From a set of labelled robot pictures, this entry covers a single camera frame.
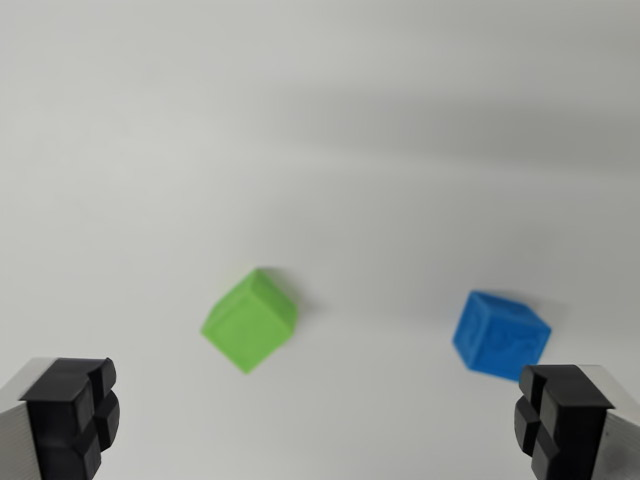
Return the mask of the black-tipped silver gripper right finger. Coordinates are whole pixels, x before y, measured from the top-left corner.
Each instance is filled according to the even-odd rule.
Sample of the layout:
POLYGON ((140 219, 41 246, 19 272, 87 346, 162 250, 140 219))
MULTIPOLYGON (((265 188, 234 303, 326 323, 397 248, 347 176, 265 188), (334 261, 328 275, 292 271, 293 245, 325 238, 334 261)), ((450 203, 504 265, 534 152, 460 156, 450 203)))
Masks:
POLYGON ((637 479, 639 402, 599 365, 527 365, 514 431, 538 479, 637 479))

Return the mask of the black-tipped silver gripper left finger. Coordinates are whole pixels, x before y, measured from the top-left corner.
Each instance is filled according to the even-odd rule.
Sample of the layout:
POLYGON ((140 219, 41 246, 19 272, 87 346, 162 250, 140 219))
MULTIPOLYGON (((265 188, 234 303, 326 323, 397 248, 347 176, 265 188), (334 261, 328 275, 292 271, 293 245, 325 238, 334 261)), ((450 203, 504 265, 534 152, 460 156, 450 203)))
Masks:
POLYGON ((29 360, 1 387, 1 477, 92 479, 116 438, 109 358, 29 360))

